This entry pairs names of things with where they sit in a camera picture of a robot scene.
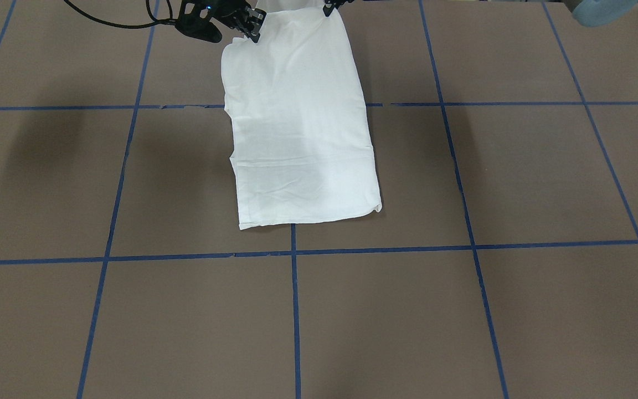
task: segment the white towel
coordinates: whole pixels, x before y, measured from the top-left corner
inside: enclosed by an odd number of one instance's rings
[[[380,211],[366,105],[344,23],[321,7],[268,13],[259,43],[223,51],[240,229]]]

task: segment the grid pattern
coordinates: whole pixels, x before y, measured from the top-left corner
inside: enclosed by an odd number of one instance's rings
[[[197,260],[197,259],[216,259],[216,258],[285,258],[291,260],[291,279],[292,279],[292,295],[293,295],[293,321],[294,321],[294,387],[295,396],[299,399],[302,396],[302,382],[303,376],[301,373],[301,366],[303,360],[301,358],[301,348],[303,341],[301,340],[301,324],[300,324],[300,303],[303,298],[301,295],[301,286],[299,285],[298,273],[298,259],[307,257],[313,258],[313,255],[351,255],[351,254],[383,254],[388,253],[441,253],[441,252],[463,252],[469,253],[473,260],[474,270],[476,271],[476,277],[478,279],[478,287],[481,291],[481,302],[483,305],[484,316],[486,317],[486,325],[488,326],[488,335],[491,339],[491,346],[493,349],[493,358],[495,359],[496,371],[498,373],[498,381],[501,386],[501,393],[504,398],[510,396],[509,389],[509,373],[502,362],[502,354],[499,347],[499,329],[498,324],[495,323],[492,309],[490,306],[489,296],[489,283],[488,279],[485,279],[484,272],[482,270],[481,256],[485,250],[514,250],[514,249],[532,249],[532,248],[612,248],[612,247],[630,247],[635,245],[638,247],[638,223],[635,219],[635,212],[630,207],[630,201],[628,195],[630,193],[623,187],[620,178],[618,177],[618,166],[613,159],[610,158],[610,152],[608,152],[605,141],[600,134],[598,128],[597,118],[593,116],[593,107],[595,106],[638,106],[638,101],[588,101],[585,98],[585,91],[582,84],[578,80],[578,75],[575,73],[575,69],[570,58],[568,56],[567,46],[562,40],[562,36],[559,34],[559,29],[554,18],[552,16],[552,10],[559,8],[552,8],[542,3],[542,9],[539,11],[544,16],[544,23],[549,30],[552,31],[552,37],[557,43],[557,46],[562,54],[562,59],[567,65],[567,71],[572,77],[575,89],[577,90],[578,101],[447,101],[445,95],[443,95],[443,81],[444,77],[441,75],[441,57],[445,54],[439,53],[433,46],[433,40],[435,38],[435,32],[433,25],[430,24],[429,18],[434,17],[437,12],[430,10],[429,7],[433,6],[429,2],[418,1],[419,20],[422,22],[422,30],[424,31],[425,48],[424,51],[429,57],[430,65],[428,65],[433,73],[434,84],[436,89],[435,102],[368,102],[367,106],[370,108],[382,109],[390,107],[418,107],[428,108],[438,112],[441,116],[441,123],[444,126],[446,142],[451,157],[451,162],[454,167],[454,180],[459,192],[459,199],[461,200],[461,207],[463,212],[464,224],[466,225],[466,234],[468,236],[468,242],[459,245],[416,245],[416,247],[356,247],[356,248],[323,248],[323,249],[303,249],[302,245],[298,245],[298,235],[301,235],[302,230],[300,227],[292,225],[289,229],[289,237],[286,240],[289,242],[286,248],[289,250],[245,250],[244,252],[208,252],[208,253],[160,253],[153,255],[135,255],[135,254],[122,254],[115,255],[114,252],[114,239],[116,236],[116,229],[119,226],[117,220],[121,214],[122,195],[125,191],[125,182],[127,175],[127,161],[130,159],[130,153],[132,144],[135,138],[135,130],[137,128],[137,122],[140,117],[141,110],[155,110],[155,109],[220,109],[223,108],[222,104],[144,104],[142,99],[145,93],[145,84],[148,83],[148,71],[150,63],[150,55],[152,48],[155,44],[155,28],[151,28],[148,31],[145,52],[141,65],[139,80],[137,84],[136,97],[134,104],[89,104],[89,105],[51,105],[51,106],[0,106],[1,111],[87,111],[87,110],[121,110],[131,111],[131,122],[129,123],[129,130],[126,137],[126,144],[124,146],[124,156],[121,161],[121,169],[119,170],[119,180],[117,180],[116,194],[114,199],[113,210],[111,213],[111,220],[109,222],[109,234],[104,246],[104,253],[99,255],[97,253],[91,253],[89,256],[71,256],[62,258],[0,258],[0,265],[42,265],[42,264],[70,264],[70,263],[98,263],[101,264],[101,270],[99,272],[99,280],[97,283],[97,290],[95,295],[94,307],[91,313],[91,322],[89,324],[89,334],[87,343],[84,350],[84,358],[82,360],[81,373],[78,384],[78,398],[84,397],[86,393],[86,381],[88,378],[89,366],[91,362],[91,354],[95,351],[96,343],[96,329],[99,320],[101,308],[105,306],[106,292],[106,278],[108,274],[109,265],[112,263],[144,263],[150,261],[159,260]],[[159,1],[155,4],[155,12],[159,8]],[[10,8],[8,9],[3,26],[0,32],[0,47],[2,43],[8,39],[7,29],[10,25],[12,16],[16,14],[18,9],[17,1],[12,0]],[[367,98],[368,101],[374,101],[375,98]],[[611,179],[615,184],[617,193],[620,197],[621,204],[625,210],[626,217],[633,228],[635,236],[631,239],[613,239],[613,240],[577,240],[577,241],[557,241],[557,242],[506,242],[506,243],[484,243],[480,242],[476,237],[474,227],[474,213],[470,214],[471,200],[469,198],[469,188],[466,186],[464,177],[464,166],[466,162],[461,156],[461,149],[458,146],[458,140],[454,137],[453,126],[453,114],[451,109],[462,109],[470,107],[518,107],[518,106],[544,106],[544,107],[558,107],[558,106],[570,106],[570,107],[582,107],[586,113],[587,121],[591,127],[591,133],[595,136],[598,146],[601,149],[601,156],[603,157],[607,169],[610,172]]]

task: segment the brown surface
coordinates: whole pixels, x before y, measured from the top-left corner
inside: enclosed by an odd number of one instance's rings
[[[500,397],[470,252],[298,260],[306,397]]]
[[[512,397],[638,397],[638,245],[479,255]]]
[[[289,271],[289,258],[112,265],[85,397],[293,397]]]
[[[0,267],[0,397],[74,397],[100,265]]]
[[[136,1],[76,3],[147,21]],[[424,3],[446,101],[580,101],[540,4]],[[591,30],[548,10],[585,98],[638,100],[638,7]],[[83,399],[292,399],[295,333],[304,399],[503,397],[469,248],[385,249],[469,244],[441,109],[389,105],[438,100],[419,3],[342,15],[366,99],[385,103],[369,109],[384,207],[298,225],[296,247],[376,253],[298,255],[295,331],[292,257],[266,253],[291,250],[291,229],[238,230],[230,119],[141,109],[111,248],[131,258],[109,259]],[[0,106],[134,106],[149,33],[19,0]],[[142,104],[222,102],[222,50],[158,27]],[[638,224],[638,105],[590,108]],[[81,388],[101,263],[45,259],[104,256],[134,113],[0,111],[2,398]],[[478,255],[510,397],[638,397],[638,245],[578,247],[636,239],[584,107],[446,113],[476,243],[502,248]],[[198,253],[254,256],[162,260]]]

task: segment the folded fabric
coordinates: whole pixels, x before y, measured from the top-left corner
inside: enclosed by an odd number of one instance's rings
[[[321,7],[268,13],[259,43],[223,51],[240,229],[380,211],[366,105],[344,23]]]

